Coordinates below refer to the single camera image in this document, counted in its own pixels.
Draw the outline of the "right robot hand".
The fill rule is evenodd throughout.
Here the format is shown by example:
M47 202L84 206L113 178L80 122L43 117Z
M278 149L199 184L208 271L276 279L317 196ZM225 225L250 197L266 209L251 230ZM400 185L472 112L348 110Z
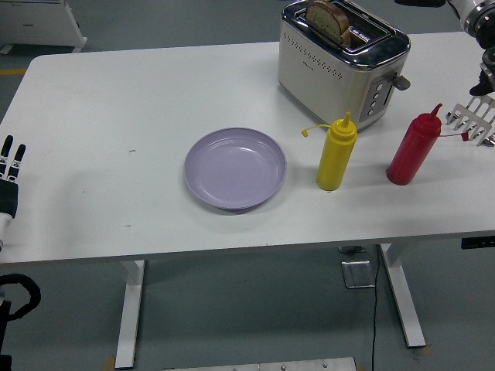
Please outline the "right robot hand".
M483 1L477 0L394 0L395 3L405 6L440 8L444 4L449 4L459 19L464 19Z

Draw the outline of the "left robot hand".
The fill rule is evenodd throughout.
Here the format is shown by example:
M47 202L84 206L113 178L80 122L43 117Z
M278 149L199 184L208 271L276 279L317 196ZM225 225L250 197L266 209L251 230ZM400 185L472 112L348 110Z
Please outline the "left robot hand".
M5 231L15 219L17 213L19 198L17 178L19 177L20 165L26 152L26 146L20 144L12 162L8 164L13 141L13 136L9 134L5 138L1 149L1 248L3 248L5 243Z

